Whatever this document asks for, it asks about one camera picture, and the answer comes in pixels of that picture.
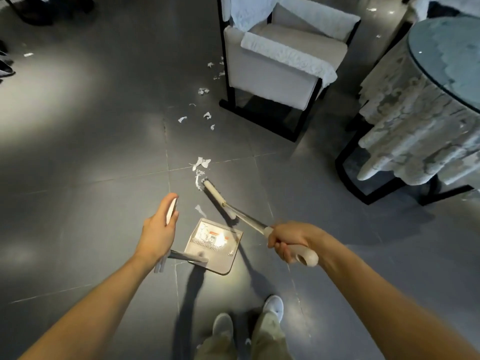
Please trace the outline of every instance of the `person's right arm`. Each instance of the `person's right arm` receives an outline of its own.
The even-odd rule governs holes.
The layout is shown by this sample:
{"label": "person's right arm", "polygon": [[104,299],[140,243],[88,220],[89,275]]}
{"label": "person's right arm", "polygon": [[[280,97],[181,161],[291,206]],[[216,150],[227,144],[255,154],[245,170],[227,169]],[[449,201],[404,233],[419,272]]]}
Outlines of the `person's right arm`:
{"label": "person's right arm", "polygon": [[480,359],[457,332],[377,274],[324,230],[308,223],[275,226],[268,246],[292,263],[287,244],[314,250],[327,273],[387,360]]}

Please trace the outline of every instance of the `trousers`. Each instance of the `trousers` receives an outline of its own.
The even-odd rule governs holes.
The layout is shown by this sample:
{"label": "trousers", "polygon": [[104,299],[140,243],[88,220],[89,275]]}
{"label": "trousers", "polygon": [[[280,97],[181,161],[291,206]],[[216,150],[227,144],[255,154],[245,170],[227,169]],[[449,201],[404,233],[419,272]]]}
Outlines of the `trousers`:
{"label": "trousers", "polygon": [[[287,347],[285,333],[277,315],[263,312],[251,337],[252,360],[293,360]],[[225,335],[206,339],[195,355],[195,360],[237,360],[233,340]]]}

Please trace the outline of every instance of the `gray tile floor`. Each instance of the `gray tile floor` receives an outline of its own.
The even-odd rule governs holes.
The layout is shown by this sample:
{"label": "gray tile floor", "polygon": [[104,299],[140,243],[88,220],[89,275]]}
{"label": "gray tile floor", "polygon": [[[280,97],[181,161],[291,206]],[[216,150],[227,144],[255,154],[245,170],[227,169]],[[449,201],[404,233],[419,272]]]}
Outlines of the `gray tile floor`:
{"label": "gray tile floor", "polygon": [[[45,28],[0,10],[17,71],[0,85],[3,359],[19,356],[132,254],[143,219],[169,191],[180,195],[174,248],[184,248],[200,218],[196,205],[224,221],[195,188],[189,163],[198,156],[212,159],[208,177],[240,209],[265,223],[321,226],[480,349],[477,234],[445,210],[420,207],[408,188],[365,206],[334,170],[359,108],[352,96],[403,17],[399,0],[320,0],[363,22],[297,144],[219,108],[215,0],[96,1],[93,15]],[[200,96],[199,87],[211,91]],[[108,358],[189,359],[221,311],[234,316],[245,358],[252,315],[272,293],[285,301],[282,326],[297,359],[382,358],[320,268],[289,267],[240,229],[229,275],[174,261],[149,275]]]}

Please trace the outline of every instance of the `person's left arm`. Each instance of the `person's left arm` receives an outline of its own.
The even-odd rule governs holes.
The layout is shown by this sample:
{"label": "person's left arm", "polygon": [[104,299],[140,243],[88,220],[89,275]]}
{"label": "person's left arm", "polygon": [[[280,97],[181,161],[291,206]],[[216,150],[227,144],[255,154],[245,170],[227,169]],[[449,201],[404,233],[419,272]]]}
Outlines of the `person's left arm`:
{"label": "person's left arm", "polygon": [[20,360],[98,359],[113,337],[141,282],[170,249],[179,216],[166,224],[176,193],[169,193],[157,212],[143,223],[135,254],[59,319]]}

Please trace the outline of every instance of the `tablecloth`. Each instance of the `tablecloth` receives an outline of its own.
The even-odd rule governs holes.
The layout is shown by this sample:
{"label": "tablecloth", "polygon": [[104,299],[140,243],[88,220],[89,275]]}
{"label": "tablecloth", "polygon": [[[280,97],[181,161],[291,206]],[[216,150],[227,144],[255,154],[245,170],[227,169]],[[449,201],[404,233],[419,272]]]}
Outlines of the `tablecloth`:
{"label": "tablecloth", "polygon": [[450,184],[480,167],[480,114],[437,87],[415,65],[405,37],[361,84],[360,114],[374,127],[357,178],[391,170],[408,185],[438,174]]}

